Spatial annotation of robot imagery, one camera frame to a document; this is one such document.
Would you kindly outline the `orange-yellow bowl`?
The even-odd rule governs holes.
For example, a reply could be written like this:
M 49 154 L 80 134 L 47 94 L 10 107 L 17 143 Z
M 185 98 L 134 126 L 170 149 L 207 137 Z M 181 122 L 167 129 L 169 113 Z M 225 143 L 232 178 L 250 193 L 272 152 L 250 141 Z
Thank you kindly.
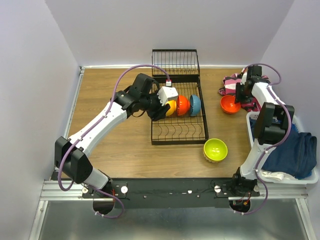
M 167 102 L 169 104 L 169 110 L 166 112 L 165 116 L 171 116 L 177 109 L 177 102 L 175 100 L 170 100 Z

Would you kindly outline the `red-orange bowl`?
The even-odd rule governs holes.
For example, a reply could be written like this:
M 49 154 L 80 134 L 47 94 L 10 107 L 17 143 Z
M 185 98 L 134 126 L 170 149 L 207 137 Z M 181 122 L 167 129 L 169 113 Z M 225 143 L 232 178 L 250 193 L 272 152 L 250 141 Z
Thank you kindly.
M 183 96 L 179 95 L 176 100 L 176 113 L 178 116 L 185 115 L 190 109 L 190 102 L 189 100 Z
M 241 109 L 241 104 L 236 103 L 235 96 L 225 95 L 220 100 L 220 107 L 227 114 L 235 114 Z

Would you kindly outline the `blue bowl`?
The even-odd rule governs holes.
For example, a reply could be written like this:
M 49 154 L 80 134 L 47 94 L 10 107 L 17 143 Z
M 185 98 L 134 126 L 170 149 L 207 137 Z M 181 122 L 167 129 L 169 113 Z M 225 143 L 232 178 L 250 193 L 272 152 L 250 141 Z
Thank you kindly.
M 201 100 L 197 95 L 192 94 L 189 98 L 189 103 L 190 103 L 189 114 L 191 117 L 195 117 L 201 111 L 201 107 L 202 107 Z

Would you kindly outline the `black wire dish rack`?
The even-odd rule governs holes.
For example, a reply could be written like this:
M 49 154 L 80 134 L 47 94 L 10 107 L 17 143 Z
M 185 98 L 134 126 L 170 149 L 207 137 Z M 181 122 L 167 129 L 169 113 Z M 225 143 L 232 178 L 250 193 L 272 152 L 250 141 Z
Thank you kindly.
M 203 144 L 209 138 L 196 49 L 153 49 L 152 64 L 164 69 L 178 93 L 165 118 L 151 123 L 152 145 Z

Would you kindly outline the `lime green bowl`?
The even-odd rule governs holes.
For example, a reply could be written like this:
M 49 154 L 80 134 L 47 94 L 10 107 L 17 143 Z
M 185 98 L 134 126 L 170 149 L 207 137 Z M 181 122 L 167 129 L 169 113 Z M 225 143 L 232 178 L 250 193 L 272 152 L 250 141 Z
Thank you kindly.
M 207 140 L 203 146 L 203 151 L 209 152 L 225 152 L 228 155 L 228 147 L 227 145 L 218 138 L 211 138 Z

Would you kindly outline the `cream ribbed bowl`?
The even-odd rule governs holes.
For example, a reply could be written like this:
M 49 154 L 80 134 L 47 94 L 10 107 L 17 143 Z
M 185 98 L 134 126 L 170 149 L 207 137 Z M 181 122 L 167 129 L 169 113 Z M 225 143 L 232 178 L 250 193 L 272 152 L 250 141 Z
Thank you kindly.
M 220 163 L 226 158 L 227 153 L 223 151 L 203 151 L 203 155 L 205 159 L 210 163 Z

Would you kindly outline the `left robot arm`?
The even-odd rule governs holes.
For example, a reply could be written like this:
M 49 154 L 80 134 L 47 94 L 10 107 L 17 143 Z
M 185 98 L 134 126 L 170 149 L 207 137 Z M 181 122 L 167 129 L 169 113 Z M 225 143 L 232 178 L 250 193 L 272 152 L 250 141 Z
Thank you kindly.
M 94 148 L 113 128 L 138 111 L 146 112 L 152 121 L 165 118 L 168 102 L 177 96 L 170 78 L 160 86 L 144 73 L 138 74 L 132 85 L 114 92 L 105 108 L 83 129 L 69 138 L 56 140 L 54 160 L 60 188 L 63 191 L 70 189 L 62 185 L 62 174 L 66 174 L 73 183 L 90 185 L 99 197 L 107 197 L 111 191 L 111 179 L 89 161 Z

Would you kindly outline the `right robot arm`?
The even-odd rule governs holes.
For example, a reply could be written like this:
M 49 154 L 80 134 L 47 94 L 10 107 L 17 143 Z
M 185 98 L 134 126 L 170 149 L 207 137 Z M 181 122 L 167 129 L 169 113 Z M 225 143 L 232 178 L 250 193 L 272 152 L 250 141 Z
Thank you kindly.
M 273 91 L 272 86 L 282 81 L 270 82 L 263 78 L 262 67 L 268 67 L 279 75 L 274 67 L 265 63 L 253 63 L 241 71 L 241 82 L 235 87 L 235 103 L 245 103 L 255 98 L 261 109 L 255 122 L 253 146 L 245 162 L 232 176 L 230 191 L 235 196 L 245 195 L 254 191 L 260 178 L 260 170 L 269 155 L 276 147 L 288 138 L 295 109 L 285 104 Z

